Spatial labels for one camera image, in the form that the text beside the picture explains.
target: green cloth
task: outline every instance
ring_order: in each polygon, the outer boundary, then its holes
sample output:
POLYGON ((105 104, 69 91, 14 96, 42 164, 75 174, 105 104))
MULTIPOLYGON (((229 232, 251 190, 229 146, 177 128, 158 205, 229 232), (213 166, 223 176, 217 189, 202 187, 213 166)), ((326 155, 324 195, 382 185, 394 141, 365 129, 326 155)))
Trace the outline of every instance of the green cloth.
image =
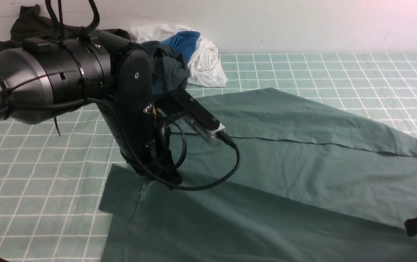
MULTIPOLYGON (((403 226, 417 217, 417 139, 274 89, 198 101, 238 144, 239 170, 185 192, 113 166, 100 203, 113 214, 102 261, 417 260, 417 237, 403 226)), ((187 143, 186 186, 235 163, 227 146, 187 143)), ((180 149, 173 135, 175 158, 180 149)))

